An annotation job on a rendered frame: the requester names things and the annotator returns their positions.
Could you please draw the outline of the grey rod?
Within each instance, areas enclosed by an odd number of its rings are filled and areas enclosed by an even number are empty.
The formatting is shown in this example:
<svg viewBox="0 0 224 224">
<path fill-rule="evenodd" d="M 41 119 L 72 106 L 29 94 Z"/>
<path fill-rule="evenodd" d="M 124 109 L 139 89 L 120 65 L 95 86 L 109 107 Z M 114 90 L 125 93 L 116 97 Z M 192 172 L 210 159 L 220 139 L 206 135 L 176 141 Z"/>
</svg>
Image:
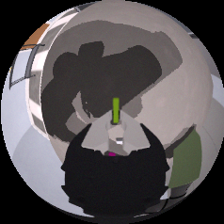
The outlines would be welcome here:
<svg viewBox="0 0 224 224">
<path fill-rule="evenodd" d="M 122 144 L 122 138 L 117 138 L 117 144 Z"/>
</svg>

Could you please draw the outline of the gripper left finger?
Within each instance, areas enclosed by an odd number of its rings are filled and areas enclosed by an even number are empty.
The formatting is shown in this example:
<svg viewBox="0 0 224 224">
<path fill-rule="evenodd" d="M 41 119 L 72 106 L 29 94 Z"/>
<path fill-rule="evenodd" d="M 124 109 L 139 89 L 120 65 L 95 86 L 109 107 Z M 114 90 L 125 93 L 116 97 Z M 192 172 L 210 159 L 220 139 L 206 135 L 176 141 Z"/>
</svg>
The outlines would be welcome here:
<svg viewBox="0 0 224 224">
<path fill-rule="evenodd" d="M 83 155 L 94 154 L 94 152 L 104 152 L 109 149 L 110 120 L 113 119 L 113 110 L 98 118 L 93 123 L 87 125 L 70 143 L 61 169 L 66 171 L 69 163 Z M 107 131 L 106 131 L 107 130 Z"/>
</svg>

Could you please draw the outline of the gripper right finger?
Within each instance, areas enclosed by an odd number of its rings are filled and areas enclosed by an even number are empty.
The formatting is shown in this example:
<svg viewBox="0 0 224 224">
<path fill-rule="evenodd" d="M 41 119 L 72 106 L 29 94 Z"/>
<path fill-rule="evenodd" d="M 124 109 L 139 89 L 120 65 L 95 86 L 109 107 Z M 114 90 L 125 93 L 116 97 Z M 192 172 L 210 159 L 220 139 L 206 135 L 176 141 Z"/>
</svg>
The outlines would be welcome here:
<svg viewBox="0 0 224 224">
<path fill-rule="evenodd" d="M 139 123 L 122 110 L 119 110 L 119 119 L 123 131 L 122 148 L 127 152 L 137 151 L 137 154 L 148 155 L 157 159 L 167 172 L 170 167 L 166 153 L 160 140 L 143 123 Z"/>
</svg>

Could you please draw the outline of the lime green rod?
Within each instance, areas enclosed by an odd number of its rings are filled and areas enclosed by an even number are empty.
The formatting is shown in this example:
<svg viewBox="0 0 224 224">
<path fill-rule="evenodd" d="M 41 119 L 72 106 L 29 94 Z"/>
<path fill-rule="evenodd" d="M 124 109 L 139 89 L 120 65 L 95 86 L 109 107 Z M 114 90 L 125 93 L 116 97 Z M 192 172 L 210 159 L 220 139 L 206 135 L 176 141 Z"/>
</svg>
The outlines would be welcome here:
<svg viewBox="0 0 224 224">
<path fill-rule="evenodd" d="M 119 123 L 119 98 L 113 98 L 114 123 Z"/>
</svg>

